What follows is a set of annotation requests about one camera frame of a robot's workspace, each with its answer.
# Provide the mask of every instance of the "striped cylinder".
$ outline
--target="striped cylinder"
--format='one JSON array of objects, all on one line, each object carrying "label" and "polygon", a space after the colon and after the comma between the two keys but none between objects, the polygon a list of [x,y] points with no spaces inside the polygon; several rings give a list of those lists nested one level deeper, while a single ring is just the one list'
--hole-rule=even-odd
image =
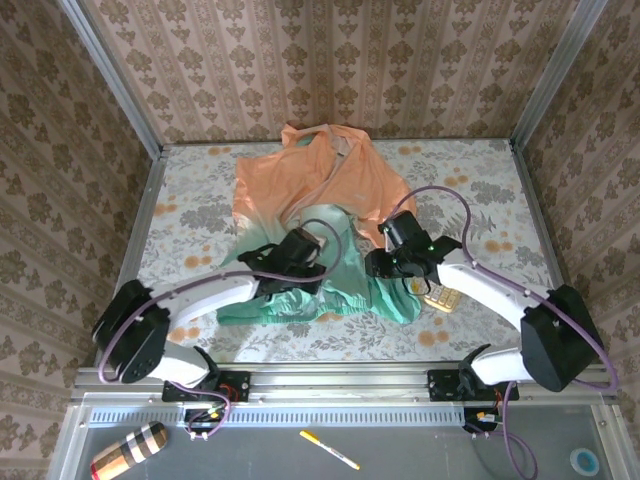
[{"label": "striped cylinder", "polygon": [[168,432],[160,422],[150,422],[93,457],[91,478],[111,480],[144,462],[167,444]]}]

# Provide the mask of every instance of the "cloth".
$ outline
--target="cloth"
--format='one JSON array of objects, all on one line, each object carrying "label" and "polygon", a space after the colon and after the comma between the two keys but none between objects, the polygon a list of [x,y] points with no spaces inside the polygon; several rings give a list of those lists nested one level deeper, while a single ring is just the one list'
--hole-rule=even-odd
[{"label": "cloth", "polygon": [[[287,126],[282,139],[285,148],[278,153],[238,160],[233,204],[238,241],[223,264],[245,251],[280,242],[287,231],[311,218],[336,229],[343,245],[342,261],[316,295],[295,289],[270,300],[230,305],[218,310],[218,322],[301,322],[324,313],[367,311],[411,322],[420,313],[419,300],[399,280],[368,277],[355,239],[359,233],[377,247],[384,245],[377,226],[409,192],[405,181],[360,130],[324,125],[298,131]],[[404,206],[415,214],[413,201]],[[333,264],[337,246],[331,233],[318,224],[305,228],[327,239],[318,262]]]}]

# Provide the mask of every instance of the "orange fabric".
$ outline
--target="orange fabric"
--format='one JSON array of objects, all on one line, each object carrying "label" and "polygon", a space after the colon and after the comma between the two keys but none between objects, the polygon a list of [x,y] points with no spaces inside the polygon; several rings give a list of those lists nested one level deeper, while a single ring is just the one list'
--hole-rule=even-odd
[{"label": "orange fabric", "polygon": [[[307,146],[297,142],[315,133]],[[358,232],[377,247],[377,226],[409,187],[378,154],[366,132],[339,125],[282,131],[284,149],[260,158],[238,159],[233,216],[239,228],[250,223],[276,231],[310,205],[338,205],[357,217]],[[413,198],[403,209],[416,213]]]}]

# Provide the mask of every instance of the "beige damask wallpaper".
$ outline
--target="beige damask wallpaper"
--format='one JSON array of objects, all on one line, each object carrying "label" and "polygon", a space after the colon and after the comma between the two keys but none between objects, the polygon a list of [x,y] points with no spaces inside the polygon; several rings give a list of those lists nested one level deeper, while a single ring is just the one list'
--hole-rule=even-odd
[{"label": "beige damask wallpaper", "polygon": [[618,369],[640,450],[640,2],[609,0],[527,156],[567,278]]},{"label": "beige damask wallpaper", "polygon": [[163,143],[509,137],[576,0],[83,0]]},{"label": "beige damask wallpaper", "polygon": [[56,3],[0,1],[0,479],[44,478],[148,168]]}]

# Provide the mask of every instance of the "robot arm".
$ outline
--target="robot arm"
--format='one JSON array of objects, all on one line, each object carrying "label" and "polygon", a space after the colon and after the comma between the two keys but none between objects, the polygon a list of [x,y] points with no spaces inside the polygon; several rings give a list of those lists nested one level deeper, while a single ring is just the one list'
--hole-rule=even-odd
[{"label": "robot arm", "polygon": [[[317,293],[325,267],[316,264],[315,260],[323,242],[303,228],[297,228],[280,244],[243,253],[223,270],[155,290],[145,288],[138,280],[127,282],[94,327],[93,340],[105,351],[137,309],[153,304],[115,339],[109,363],[117,378],[122,383],[151,377],[188,388],[215,388],[220,371],[209,355],[199,347],[175,344],[167,340],[167,334],[189,320],[233,303],[248,302],[293,288]],[[233,276],[225,276],[229,272],[234,272]],[[255,272],[281,278],[265,278],[254,275]],[[219,280],[207,281],[216,275]]]},{"label": "robot arm", "polygon": [[[423,277],[453,288],[495,311],[521,334],[521,344],[483,345],[459,366],[460,384],[473,394],[490,385],[533,380],[551,391],[561,391],[595,358],[596,353],[572,328],[540,302],[476,268],[462,245],[449,237],[431,240],[410,212],[402,212],[379,226],[391,249],[376,249],[365,260],[367,273],[383,278]],[[527,285],[568,314],[602,345],[581,296],[563,285],[550,290]]]}]

